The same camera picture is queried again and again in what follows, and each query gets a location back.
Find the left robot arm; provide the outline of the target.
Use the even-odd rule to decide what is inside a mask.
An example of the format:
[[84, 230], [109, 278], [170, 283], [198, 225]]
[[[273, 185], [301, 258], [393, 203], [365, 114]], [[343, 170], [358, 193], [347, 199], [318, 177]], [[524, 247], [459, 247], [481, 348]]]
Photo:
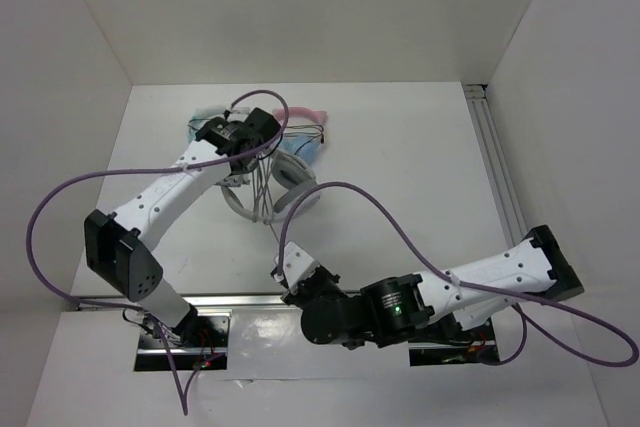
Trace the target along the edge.
[[211, 328], [164, 279], [153, 250], [171, 225], [209, 188], [225, 179], [248, 174], [256, 153], [239, 154], [276, 137], [281, 124], [256, 108], [243, 120], [226, 114], [205, 122], [194, 134], [175, 172], [158, 177], [133, 200], [106, 214], [96, 209], [84, 221], [88, 268], [127, 300], [162, 323], [163, 336], [176, 346]]

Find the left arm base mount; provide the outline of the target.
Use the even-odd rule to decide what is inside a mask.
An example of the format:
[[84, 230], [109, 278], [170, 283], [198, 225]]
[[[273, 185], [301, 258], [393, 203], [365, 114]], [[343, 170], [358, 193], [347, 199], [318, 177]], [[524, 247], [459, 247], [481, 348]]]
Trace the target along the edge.
[[156, 327], [149, 315], [124, 309], [121, 317], [126, 323], [138, 328], [139, 337], [134, 362], [136, 372], [171, 370], [160, 333], [165, 335], [177, 371], [191, 371], [195, 367], [203, 371], [227, 369], [231, 326], [229, 310], [200, 312], [200, 324], [186, 339], [182, 339], [163, 324]]

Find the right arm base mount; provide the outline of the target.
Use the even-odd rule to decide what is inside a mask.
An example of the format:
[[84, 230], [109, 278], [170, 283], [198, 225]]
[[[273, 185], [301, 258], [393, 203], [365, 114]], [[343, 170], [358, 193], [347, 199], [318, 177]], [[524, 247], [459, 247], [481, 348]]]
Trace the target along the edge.
[[500, 361], [492, 319], [468, 331], [460, 331], [451, 319], [443, 319], [419, 331], [408, 342], [408, 352], [411, 367]]

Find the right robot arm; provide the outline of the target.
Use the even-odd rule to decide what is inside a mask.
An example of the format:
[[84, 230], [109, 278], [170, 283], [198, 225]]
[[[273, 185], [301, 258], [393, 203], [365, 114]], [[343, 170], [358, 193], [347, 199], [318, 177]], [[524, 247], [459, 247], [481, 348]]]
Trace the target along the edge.
[[532, 229], [515, 247], [458, 266], [438, 277], [420, 271], [389, 277], [350, 295], [339, 277], [294, 242], [276, 258], [272, 278], [282, 300], [298, 307], [304, 337], [349, 350], [368, 342], [383, 348], [431, 333], [447, 343], [519, 302], [520, 294], [561, 302], [584, 287], [547, 226]]

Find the white grey headphones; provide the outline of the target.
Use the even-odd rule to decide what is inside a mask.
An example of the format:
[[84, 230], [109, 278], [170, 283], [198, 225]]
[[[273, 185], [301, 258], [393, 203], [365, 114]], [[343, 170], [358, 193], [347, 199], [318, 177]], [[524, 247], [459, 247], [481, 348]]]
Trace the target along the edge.
[[[273, 199], [269, 182], [273, 180], [285, 189], [282, 196]], [[302, 160], [279, 150], [271, 157], [269, 168], [252, 180], [246, 175], [220, 184], [222, 196], [227, 206], [240, 217], [264, 225], [284, 221], [293, 204], [307, 191], [318, 184], [313, 170]], [[254, 188], [253, 206], [245, 208], [233, 192], [233, 188], [251, 185]]]

